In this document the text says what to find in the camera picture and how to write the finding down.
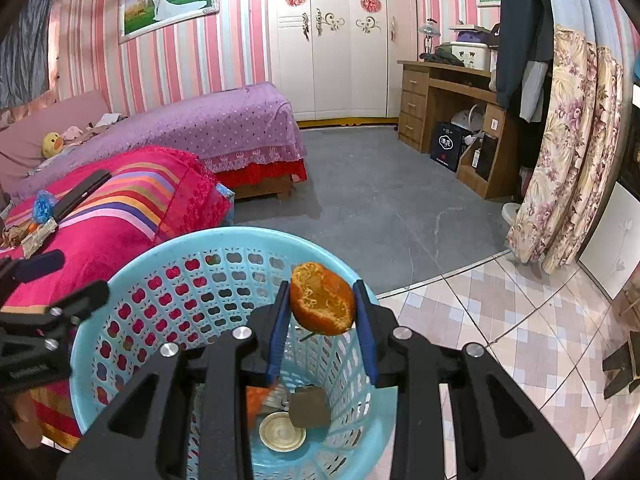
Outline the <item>brown paper bag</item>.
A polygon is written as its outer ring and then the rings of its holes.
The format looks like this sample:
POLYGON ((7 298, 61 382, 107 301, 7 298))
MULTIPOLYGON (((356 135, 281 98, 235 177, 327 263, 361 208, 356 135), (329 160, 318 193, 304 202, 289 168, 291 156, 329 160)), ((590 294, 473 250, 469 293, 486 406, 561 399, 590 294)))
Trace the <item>brown paper bag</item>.
POLYGON ((1 246, 5 248, 18 247, 28 234, 28 226, 9 226, 4 228, 1 233, 1 246))

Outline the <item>orange peel half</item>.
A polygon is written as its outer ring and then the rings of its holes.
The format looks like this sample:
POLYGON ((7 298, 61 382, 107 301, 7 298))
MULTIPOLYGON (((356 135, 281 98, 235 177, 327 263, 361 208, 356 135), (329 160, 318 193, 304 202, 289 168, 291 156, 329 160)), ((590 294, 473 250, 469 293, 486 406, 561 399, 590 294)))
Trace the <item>orange peel half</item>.
POLYGON ((349 284, 318 262, 294 268, 290 304, 297 323, 322 336, 348 332, 356 318, 355 296, 349 284))

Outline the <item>blue wrapper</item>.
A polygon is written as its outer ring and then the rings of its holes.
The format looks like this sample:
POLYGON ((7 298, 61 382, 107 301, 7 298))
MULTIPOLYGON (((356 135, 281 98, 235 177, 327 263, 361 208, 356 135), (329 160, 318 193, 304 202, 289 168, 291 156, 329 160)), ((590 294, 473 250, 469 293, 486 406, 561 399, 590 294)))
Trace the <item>blue wrapper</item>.
POLYGON ((46 190, 40 190, 32 203, 32 221, 35 224, 49 221, 53 217, 55 205, 55 196, 46 190))

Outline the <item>printed snack bag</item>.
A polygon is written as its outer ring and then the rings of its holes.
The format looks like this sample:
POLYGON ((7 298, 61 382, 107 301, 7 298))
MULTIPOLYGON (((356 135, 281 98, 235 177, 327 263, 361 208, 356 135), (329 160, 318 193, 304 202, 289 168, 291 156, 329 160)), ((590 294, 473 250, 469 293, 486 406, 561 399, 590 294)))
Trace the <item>printed snack bag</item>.
POLYGON ((23 257, 25 259, 32 258, 57 229, 58 222, 55 221, 55 218, 51 217, 43 224, 40 224, 34 232, 29 233, 21 242, 23 257))

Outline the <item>round metal can lid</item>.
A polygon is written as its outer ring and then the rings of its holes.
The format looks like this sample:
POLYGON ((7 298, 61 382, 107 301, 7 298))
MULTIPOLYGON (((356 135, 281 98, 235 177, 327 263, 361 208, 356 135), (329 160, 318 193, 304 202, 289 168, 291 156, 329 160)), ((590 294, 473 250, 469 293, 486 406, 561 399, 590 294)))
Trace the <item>round metal can lid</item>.
POLYGON ((259 425, 262 444, 273 452, 289 453, 298 450, 306 441, 306 430, 291 422, 288 412, 267 415, 259 425))

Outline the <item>black rectangular case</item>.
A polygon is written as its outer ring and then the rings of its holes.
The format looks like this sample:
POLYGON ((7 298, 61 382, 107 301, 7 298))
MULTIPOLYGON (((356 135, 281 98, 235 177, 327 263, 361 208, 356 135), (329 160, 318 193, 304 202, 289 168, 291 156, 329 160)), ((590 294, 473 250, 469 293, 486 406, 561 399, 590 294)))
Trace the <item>black rectangular case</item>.
POLYGON ((110 180, 111 177, 112 174, 104 169, 96 170, 90 174, 89 177, 82 180, 55 204, 52 209, 52 218, 56 223, 61 223, 64 218, 71 214, 93 192, 96 192, 98 188, 110 180))

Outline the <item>light blue plastic basket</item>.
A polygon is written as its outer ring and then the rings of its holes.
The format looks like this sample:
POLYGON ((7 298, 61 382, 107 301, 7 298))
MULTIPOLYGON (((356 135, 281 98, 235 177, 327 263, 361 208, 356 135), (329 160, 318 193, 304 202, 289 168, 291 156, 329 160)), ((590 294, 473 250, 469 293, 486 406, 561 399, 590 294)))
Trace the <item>light blue plastic basket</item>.
MULTIPOLYGON (((162 344, 191 349, 244 325, 305 262, 356 282, 354 270, 308 240, 248 226, 191 233, 132 260, 111 278, 107 304, 81 324, 73 343, 70 400, 78 427, 87 430, 162 344)), ((390 440, 397 392, 371 385, 356 333, 310 336, 291 324, 281 378, 288 390, 321 387, 331 421, 289 453, 253 434, 255 477, 366 478, 390 440)))

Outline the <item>yellow duck plush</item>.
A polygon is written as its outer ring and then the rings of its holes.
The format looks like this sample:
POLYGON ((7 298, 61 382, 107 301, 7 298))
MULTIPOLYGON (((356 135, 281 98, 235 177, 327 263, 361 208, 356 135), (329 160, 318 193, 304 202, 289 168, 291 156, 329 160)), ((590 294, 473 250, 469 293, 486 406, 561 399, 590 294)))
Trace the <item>yellow duck plush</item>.
POLYGON ((60 154, 65 148, 63 137, 57 132, 47 133, 41 145, 41 153, 44 159, 49 159, 60 154))

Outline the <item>pink pillow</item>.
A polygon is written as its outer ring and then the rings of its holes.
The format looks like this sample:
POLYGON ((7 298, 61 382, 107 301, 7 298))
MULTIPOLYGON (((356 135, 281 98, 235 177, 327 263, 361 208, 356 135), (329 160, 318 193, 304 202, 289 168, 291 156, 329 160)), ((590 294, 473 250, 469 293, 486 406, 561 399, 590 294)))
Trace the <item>pink pillow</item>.
POLYGON ((42 141, 51 132, 62 134, 68 127, 95 124, 108 108, 103 94, 91 91, 56 102, 52 106, 14 122, 1 133, 1 186, 13 193, 42 162, 42 141))

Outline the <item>pink striped blanket bed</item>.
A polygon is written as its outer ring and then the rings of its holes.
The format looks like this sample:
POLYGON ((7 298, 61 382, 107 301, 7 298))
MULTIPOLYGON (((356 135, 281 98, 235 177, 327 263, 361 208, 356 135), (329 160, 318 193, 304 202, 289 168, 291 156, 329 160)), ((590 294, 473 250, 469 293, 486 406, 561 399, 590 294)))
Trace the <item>pink striped blanket bed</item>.
POLYGON ((62 269, 18 285, 3 311, 41 313, 91 282, 109 280, 166 240, 221 226, 232 208, 198 156, 158 146, 92 162, 48 190, 62 198, 100 169, 111 177, 62 220, 44 246, 64 254, 62 269))

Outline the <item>black shopping bag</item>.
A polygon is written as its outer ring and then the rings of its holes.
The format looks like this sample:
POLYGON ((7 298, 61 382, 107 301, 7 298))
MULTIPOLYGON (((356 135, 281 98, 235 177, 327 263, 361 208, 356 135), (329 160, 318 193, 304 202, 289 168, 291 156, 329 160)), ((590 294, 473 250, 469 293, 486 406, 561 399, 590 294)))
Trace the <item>black shopping bag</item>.
POLYGON ((438 122, 431 137, 430 156, 435 162, 456 172, 459 160, 466 149, 466 138, 472 138, 473 133, 451 122, 438 122))

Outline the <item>wooden desk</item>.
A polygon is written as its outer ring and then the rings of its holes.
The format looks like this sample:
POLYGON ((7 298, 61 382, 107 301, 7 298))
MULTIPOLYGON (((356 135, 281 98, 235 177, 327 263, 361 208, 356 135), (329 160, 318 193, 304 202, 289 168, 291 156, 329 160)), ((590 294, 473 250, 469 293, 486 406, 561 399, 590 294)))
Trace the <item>wooden desk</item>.
POLYGON ((518 123, 498 105, 489 89, 487 70, 424 61, 401 61, 402 67, 398 139, 422 154, 441 146, 436 128, 459 113, 482 112, 480 131, 496 140, 486 177, 472 166, 476 146, 463 148, 456 176, 485 200, 507 198, 516 191, 518 123))

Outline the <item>grey window curtain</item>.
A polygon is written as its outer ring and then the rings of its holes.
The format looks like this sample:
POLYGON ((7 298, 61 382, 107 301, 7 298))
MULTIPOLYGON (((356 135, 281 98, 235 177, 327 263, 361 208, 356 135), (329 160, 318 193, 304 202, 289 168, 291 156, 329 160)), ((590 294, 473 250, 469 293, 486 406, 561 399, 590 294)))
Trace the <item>grey window curtain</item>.
POLYGON ((1 41, 1 108, 32 102, 49 89, 53 0, 27 0, 1 41))

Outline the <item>purple dotted bed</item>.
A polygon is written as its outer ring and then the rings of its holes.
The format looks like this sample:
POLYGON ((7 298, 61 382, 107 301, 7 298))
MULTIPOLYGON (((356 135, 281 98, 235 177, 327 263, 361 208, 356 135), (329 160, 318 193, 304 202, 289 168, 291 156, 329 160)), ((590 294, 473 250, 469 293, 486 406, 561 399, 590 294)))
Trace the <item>purple dotted bed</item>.
POLYGON ((215 174, 251 164, 284 162, 305 177, 307 156, 290 101, 270 82, 209 93, 124 118, 76 146, 50 166, 29 171, 13 193, 24 200, 70 171, 145 145, 198 156, 215 174))

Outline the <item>floral curtain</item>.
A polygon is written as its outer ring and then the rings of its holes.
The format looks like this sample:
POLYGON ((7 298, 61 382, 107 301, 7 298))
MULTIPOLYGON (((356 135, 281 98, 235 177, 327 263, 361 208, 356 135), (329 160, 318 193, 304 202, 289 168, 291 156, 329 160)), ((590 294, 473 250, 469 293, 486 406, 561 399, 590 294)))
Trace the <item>floral curtain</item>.
POLYGON ((550 101, 537 165, 506 237, 522 263, 552 274, 573 262, 611 174, 624 102, 613 50, 556 25, 550 101))

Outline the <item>white storage box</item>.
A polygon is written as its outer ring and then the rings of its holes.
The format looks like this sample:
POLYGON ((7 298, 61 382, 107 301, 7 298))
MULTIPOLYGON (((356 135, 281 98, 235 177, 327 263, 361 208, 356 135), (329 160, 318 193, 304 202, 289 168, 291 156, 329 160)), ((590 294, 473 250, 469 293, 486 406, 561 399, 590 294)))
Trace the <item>white storage box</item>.
POLYGON ((480 42, 451 41, 451 54, 458 58, 466 68, 490 71, 490 50, 487 44, 480 42))

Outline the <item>small desk lamp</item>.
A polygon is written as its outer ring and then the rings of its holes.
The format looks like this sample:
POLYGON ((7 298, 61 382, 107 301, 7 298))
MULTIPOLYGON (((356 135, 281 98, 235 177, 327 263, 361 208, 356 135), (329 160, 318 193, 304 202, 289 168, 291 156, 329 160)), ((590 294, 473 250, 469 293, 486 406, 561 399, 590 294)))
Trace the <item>small desk lamp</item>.
POLYGON ((434 53, 434 40, 440 36, 439 26, 434 18, 428 18, 419 26, 418 32, 424 36, 424 55, 434 53))

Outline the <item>white wardrobe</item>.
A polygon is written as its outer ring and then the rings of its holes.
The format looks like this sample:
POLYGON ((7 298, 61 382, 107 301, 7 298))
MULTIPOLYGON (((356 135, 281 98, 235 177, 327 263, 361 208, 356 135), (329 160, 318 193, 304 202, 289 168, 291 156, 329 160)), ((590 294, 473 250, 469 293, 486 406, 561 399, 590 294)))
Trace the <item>white wardrobe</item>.
POLYGON ((271 80, 299 122, 398 116, 416 0, 267 0, 271 80))

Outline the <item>framed wedding picture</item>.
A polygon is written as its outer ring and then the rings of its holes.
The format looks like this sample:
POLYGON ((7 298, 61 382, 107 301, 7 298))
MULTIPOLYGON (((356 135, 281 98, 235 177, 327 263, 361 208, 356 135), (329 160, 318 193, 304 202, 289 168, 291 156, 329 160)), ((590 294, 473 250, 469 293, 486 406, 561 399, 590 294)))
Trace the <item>framed wedding picture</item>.
POLYGON ((119 42, 220 11, 220 0, 119 0, 119 42))

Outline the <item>dark hanging coat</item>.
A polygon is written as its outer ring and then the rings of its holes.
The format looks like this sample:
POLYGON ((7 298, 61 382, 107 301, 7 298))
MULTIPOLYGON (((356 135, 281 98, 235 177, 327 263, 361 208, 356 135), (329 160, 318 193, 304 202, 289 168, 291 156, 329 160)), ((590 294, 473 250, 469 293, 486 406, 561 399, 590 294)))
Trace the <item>dark hanging coat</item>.
POLYGON ((498 103, 520 102, 520 117, 540 122, 544 78, 553 58, 550 0, 501 0, 496 70, 498 103))

